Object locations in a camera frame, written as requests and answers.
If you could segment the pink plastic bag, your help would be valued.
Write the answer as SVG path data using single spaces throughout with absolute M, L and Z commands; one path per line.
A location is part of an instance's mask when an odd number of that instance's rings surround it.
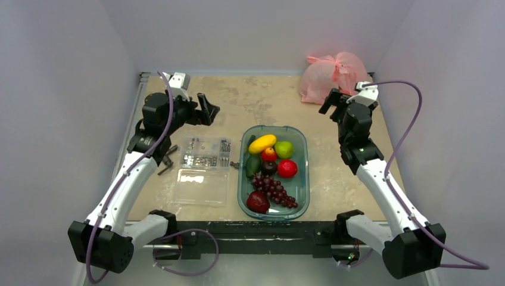
M 309 66 L 299 85 L 301 101 L 305 103 L 323 104 L 333 88 L 343 94 L 355 95 L 355 84 L 369 80 L 361 59 L 350 52 L 324 57 L 308 56 L 306 60 Z

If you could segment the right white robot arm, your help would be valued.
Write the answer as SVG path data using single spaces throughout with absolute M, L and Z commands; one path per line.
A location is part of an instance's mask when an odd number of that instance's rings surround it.
M 330 118 L 338 125 L 341 157 L 352 173 L 367 187 L 388 222 L 388 227 L 370 220 L 362 211 L 337 215 L 334 234 L 344 243 L 353 238 L 381 255 L 388 272 L 396 279 L 440 267 L 446 239 L 444 228 L 432 224 L 402 192 L 379 148 L 370 138 L 376 101 L 359 102 L 357 97 L 333 88 L 319 112 L 336 109 Z

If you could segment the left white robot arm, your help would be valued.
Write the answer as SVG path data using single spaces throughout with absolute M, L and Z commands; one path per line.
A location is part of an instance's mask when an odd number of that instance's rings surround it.
M 176 216 L 153 210 L 139 222 L 127 225 L 127 217 L 147 180 L 163 161 L 172 142 L 170 135 L 185 124 L 213 123 L 220 107 L 211 104 L 202 93 L 198 101 L 169 91 L 145 98 L 142 118 L 135 127 L 123 164 L 104 198 L 83 222 L 74 221 L 68 237 L 76 259 L 86 267 L 88 279 L 96 284 L 92 268 L 105 273 L 122 273 L 136 250 L 152 241 L 181 245 L 186 231 L 179 231 Z

